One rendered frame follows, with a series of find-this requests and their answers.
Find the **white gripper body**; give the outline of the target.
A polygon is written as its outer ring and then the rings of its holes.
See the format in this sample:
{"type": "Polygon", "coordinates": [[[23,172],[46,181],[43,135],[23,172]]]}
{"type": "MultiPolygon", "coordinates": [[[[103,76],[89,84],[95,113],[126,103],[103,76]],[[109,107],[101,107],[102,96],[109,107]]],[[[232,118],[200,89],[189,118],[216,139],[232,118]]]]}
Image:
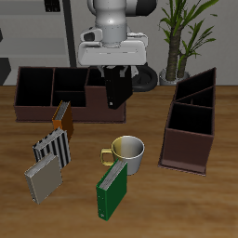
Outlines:
{"type": "Polygon", "coordinates": [[[129,33],[119,47],[106,47],[101,42],[82,42],[78,60],[82,66],[143,65],[148,37],[144,33],[129,33]]]}

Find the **green book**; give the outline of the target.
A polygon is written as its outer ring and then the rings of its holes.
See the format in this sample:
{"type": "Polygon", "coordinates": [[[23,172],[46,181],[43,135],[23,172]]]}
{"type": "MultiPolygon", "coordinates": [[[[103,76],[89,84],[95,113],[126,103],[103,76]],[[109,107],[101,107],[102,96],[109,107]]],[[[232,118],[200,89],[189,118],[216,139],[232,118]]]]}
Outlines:
{"type": "Polygon", "coordinates": [[[96,185],[99,217],[108,220],[126,195],[127,162],[117,159],[96,185]]]}

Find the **black and white striped book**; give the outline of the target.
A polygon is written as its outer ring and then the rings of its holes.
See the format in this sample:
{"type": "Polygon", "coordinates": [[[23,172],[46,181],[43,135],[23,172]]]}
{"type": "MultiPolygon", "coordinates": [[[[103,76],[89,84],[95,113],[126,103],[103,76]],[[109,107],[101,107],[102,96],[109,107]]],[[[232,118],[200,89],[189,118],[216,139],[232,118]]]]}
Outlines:
{"type": "Polygon", "coordinates": [[[59,158],[59,168],[71,162],[71,154],[66,130],[59,127],[33,145],[35,161],[38,162],[52,152],[59,158]]]}

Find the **black wall panel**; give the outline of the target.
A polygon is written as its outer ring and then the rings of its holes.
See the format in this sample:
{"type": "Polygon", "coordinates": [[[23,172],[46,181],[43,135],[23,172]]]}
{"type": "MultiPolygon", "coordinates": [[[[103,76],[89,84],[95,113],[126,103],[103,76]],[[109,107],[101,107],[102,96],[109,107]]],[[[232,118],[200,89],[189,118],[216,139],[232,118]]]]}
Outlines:
{"type": "Polygon", "coordinates": [[[46,12],[60,12],[60,0],[44,0],[46,12]]]}

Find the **green pot plant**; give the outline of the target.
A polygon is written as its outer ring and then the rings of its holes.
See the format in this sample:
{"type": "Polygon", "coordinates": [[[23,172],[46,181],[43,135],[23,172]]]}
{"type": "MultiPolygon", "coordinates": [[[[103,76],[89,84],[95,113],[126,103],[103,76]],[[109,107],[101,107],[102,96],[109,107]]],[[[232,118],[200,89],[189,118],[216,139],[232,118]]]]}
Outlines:
{"type": "Polygon", "coordinates": [[[169,45],[166,68],[160,72],[160,83],[164,86],[174,86],[185,79],[187,59],[199,56],[197,49],[200,46],[215,41],[215,38],[209,38],[213,26],[199,35],[204,20],[194,25],[191,22],[218,0],[207,0],[204,3],[198,0],[191,9],[186,8],[187,2],[188,0],[169,0],[169,11],[163,8],[165,18],[160,20],[160,24],[164,22],[167,26],[167,30],[163,31],[169,45]]]}

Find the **dark grey angular block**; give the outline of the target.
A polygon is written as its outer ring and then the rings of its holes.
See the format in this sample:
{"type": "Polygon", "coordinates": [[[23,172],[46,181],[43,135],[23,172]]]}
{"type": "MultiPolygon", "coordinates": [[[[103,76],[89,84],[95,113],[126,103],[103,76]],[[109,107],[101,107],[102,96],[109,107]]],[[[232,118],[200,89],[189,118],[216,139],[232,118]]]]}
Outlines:
{"type": "Polygon", "coordinates": [[[8,58],[0,58],[0,86],[4,84],[11,72],[11,66],[8,58]]]}

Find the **tall dark brown desk caddy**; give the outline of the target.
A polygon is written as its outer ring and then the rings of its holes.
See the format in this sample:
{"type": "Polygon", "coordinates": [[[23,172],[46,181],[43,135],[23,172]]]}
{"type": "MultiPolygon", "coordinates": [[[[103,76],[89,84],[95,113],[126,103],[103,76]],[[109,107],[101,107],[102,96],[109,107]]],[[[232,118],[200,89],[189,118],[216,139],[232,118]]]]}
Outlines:
{"type": "Polygon", "coordinates": [[[177,83],[158,166],[204,176],[215,136],[216,69],[177,83]]]}

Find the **orange book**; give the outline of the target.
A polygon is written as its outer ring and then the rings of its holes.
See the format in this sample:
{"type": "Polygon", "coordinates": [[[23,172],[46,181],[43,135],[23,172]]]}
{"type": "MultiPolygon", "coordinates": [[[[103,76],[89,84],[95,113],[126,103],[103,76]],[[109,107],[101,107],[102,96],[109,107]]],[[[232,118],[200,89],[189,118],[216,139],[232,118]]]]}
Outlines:
{"type": "Polygon", "coordinates": [[[71,140],[73,135],[73,115],[69,101],[60,102],[59,107],[52,117],[52,123],[55,129],[59,127],[67,131],[68,140],[71,140]]]}

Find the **grey book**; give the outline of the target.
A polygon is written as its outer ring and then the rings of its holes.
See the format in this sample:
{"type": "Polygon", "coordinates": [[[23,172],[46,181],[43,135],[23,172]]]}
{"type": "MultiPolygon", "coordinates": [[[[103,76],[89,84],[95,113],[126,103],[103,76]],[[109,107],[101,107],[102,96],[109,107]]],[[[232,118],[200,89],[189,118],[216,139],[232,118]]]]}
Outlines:
{"type": "Polygon", "coordinates": [[[32,199],[41,204],[62,183],[59,159],[50,152],[24,172],[32,199]]]}

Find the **wide dark brown desk caddy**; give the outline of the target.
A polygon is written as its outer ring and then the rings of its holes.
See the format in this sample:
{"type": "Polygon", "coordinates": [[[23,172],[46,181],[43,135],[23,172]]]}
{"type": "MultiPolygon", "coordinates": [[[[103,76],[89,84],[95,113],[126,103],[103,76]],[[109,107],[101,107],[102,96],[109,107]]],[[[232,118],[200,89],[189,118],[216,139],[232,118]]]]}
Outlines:
{"type": "Polygon", "coordinates": [[[14,101],[18,122],[51,122],[61,101],[69,101],[73,121],[124,123],[126,104],[109,109],[104,79],[95,67],[19,67],[14,101]]]}

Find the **dark grey vertical post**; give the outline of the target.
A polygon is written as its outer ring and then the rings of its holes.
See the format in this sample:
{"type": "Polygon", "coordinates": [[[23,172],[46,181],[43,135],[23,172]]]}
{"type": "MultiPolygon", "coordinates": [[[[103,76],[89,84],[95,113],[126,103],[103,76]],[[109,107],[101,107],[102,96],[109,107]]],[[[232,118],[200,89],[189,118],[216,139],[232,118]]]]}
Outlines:
{"type": "Polygon", "coordinates": [[[71,1],[62,0],[64,21],[65,21],[65,30],[67,38],[67,46],[69,52],[69,62],[71,67],[76,67],[76,54],[75,54],[75,45],[74,45],[74,36],[73,36],[73,19],[71,11],[71,1]]]}

